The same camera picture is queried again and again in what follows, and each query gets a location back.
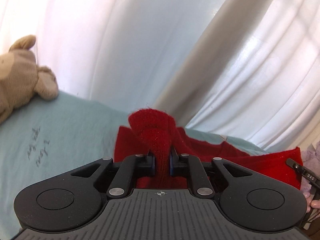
red knitted garment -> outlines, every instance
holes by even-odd
[[[285,164],[287,158],[292,158],[302,165],[298,147],[290,151],[249,156],[225,141],[213,145],[192,139],[183,128],[176,127],[171,116],[154,109],[142,109],[131,114],[129,124],[131,129],[124,126],[119,128],[114,161],[120,162],[133,154],[147,154],[149,149],[156,157],[156,175],[138,179],[138,188],[187,188],[185,178],[172,178],[169,175],[169,152],[173,145],[178,154],[196,155],[203,162],[221,157],[300,189],[301,176]]]

folded red fabric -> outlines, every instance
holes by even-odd
[[[226,141],[213,145],[192,139],[186,135],[183,128],[176,127],[171,116],[154,109],[142,109],[131,114],[129,124],[131,129],[124,126],[119,128],[114,161],[120,162],[133,154],[147,154],[149,150],[156,156],[156,175],[138,179],[139,188],[187,187],[185,178],[172,178],[169,175],[169,152],[173,145],[178,154],[196,155],[203,162],[210,162],[213,157],[221,157],[300,189],[301,176],[285,164],[287,158],[292,158],[302,165],[298,147],[279,153],[249,156]]]

stuffed animal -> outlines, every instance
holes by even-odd
[[[31,49],[36,43],[34,35],[17,40],[8,53],[0,55],[0,124],[13,109],[27,104],[38,94],[45,100],[58,96],[58,84],[53,72],[36,64]]]

light blue cloth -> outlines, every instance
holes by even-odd
[[[15,196],[38,181],[113,156],[120,125],[127,114],[60,92],[51,102],[34,98],[0,125],[0,239],[8,240],[20,225],[13,210]],[[186,129],[188,136],[220,144],[223,139]],[[227,141],[250,155],[265,154],[244,140]]]

ribbed surface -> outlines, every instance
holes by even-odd
[[[131,196],[109,201],[103,213],[89,225],[62,234],[30,229],[18,240],[306,240],[297,229],[260,234],[226,220],[214,202],[193,197],[188,190],[135,189]]]

